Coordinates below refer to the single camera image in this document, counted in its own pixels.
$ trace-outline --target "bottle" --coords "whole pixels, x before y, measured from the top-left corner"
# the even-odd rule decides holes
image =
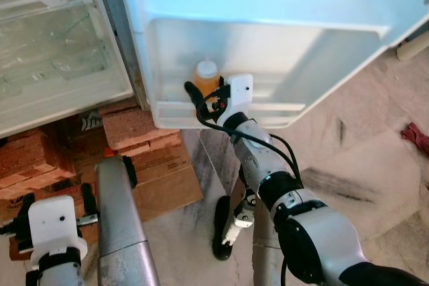
[[[201,91],[203,97],[206,97],[211,92],[214,92],[219,87],[221,75],[217,70],[217,66],[211,60],[199,62],[194,69],[193,81],[196,87]],[[210,98],[208,102],[214,102],[214,98]]]

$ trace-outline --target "red object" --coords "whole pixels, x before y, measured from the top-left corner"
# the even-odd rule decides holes
[[[110,147],[105,147],[105,157],[114,157],[115,152]]]
[[[429,157],[429,137],[423,134],[417,125],[411,122],[408,130],[401,131],[402,139],[414,143],[426,157]]]

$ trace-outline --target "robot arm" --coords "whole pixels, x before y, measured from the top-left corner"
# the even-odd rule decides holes
[[[246,117],[251,81],[250,75],[232,76],[212,95],[220,96],[218,103],[212,105],[217,125],[206,122],[210,113],[199,113],[206,110],[206,100],[195,94],[198,89],[189,83],[185,89],[197,106],[198,120],[231,136],[241,163],[241,179],[269,210],[291,273],[305,283],[319,285],[427,285],[405,271],[369,263],[347,218],[305,189],[299,173],[298,179],[289,173],[279,154],[270,147],[270,135]],[[236,225],[225,226],[222,245],[231,246],[235,241],[238,233],[228,235],[228,231]]]

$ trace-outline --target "black cable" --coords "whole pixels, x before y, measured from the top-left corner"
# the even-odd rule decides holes
[[[280,285],[286,286],[286,268],[288,268],[288,264],[286,262],[286,257],[283,258],[282,263],[282,272],[280,273]]]
[[[290,154],[290,157],[292,158],[292,162],[293,162],[293,164],[294,164],[294,165],[295,165],[295,167],[296,167],[296,173],[298,174],[297,179],[298,179],[298,180],[300,181],[300,183],[302,184],[301,174],[300,174],[300,170],[299,170],[299,168],[298,168],[298,162],[296,161],[295,154],[294,154],[294,152],[292,151],[292,148],[290,147],[289,143],[288,143],[285,139],[283,139],[283,138],[281,138],[281,137],[279,137],[279,136],[277,136],[277,135],[275,135],[275,134],[269,134],[269,135],[270,135],[271,137],[273,137],[274,139],[277,139],[277,140],[281,141],[281,142],[284,144],[284,146],[286,147],[286,149],[288,149],[289,154]]]
[[[208,122],[206,122],[202,116],[201,116],[201,109],[204,106],[204,104],[206,104],[207,100],[217,96],[219,90],[214,91],[213,93],[207,95],[206,97],[204,97],[204,99],[202,101],[200,101],[196,107],[196,118],[198,119],[198,121],[200,121],[201,124],[205,125],[206,127],[210,127],[211,129],[215,129],[218,131],[222,131],[225,133],[228,133],[229,135],[236,135],[238,137],[242,137],[244,139],[248,139],[250,141],[256,142],[264,147],[267,147],[268,149],[271,149],[272,151],[276,152],[278,155],[280,155],[281,157],[283,157],[283,159],[286,160],[286,162],[288,163],[288,165],[290,166],[290,168],[292,169],[292,172],[295,175],[295,178],[299,178],[300,174],[297,173],[296,171],[296,166],[294,165],[294,163],[291,161],[291,159],[284,154],[281,150],[279,150],[277,147],[274,147],[273,145],[266,143],[265,141],[262,141],[261,139],[258,139],[257,137],[254,137],[252,135],[248,135],[246,133],[240,132],[240,131],[236,131],[236,130],[232,130],[232,129],[228,129],[227,127],[221,127],[219,125],[214,125],[214,124],[210,124]]]

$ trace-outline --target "white bottle cap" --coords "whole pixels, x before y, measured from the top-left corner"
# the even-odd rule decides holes
[[[196,73],[202,78],[212,78],[217,75],[217,67],[211,60],[199,62],[196,65]]]

